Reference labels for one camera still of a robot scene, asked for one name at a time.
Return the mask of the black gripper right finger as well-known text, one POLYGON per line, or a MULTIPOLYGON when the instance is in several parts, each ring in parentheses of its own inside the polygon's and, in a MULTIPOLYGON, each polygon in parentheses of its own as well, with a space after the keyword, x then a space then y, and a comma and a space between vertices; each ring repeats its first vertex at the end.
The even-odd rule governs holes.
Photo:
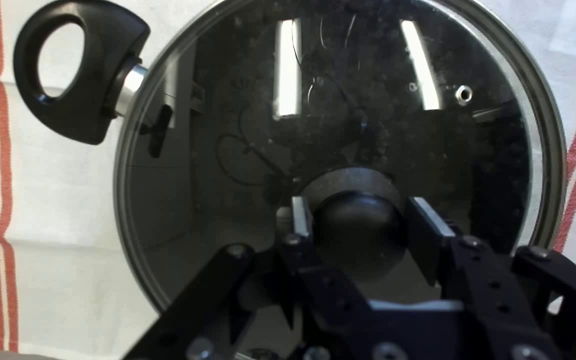
POLYGON ((424 281, 444 294, 476 294, 486 288, 489 244, 455 230, 426 199, 407 200, 407 247, 424 281))

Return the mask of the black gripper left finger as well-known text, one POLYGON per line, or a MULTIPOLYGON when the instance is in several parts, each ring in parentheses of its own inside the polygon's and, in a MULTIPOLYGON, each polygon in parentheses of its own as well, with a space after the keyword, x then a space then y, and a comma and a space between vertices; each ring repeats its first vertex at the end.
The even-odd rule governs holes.
POLYGON ((304 197, 292 197, 290 205, 276 213, 276 270, 290 294, 300 292, 300 281, 324 267, 314 244, 314 217, 304 197))

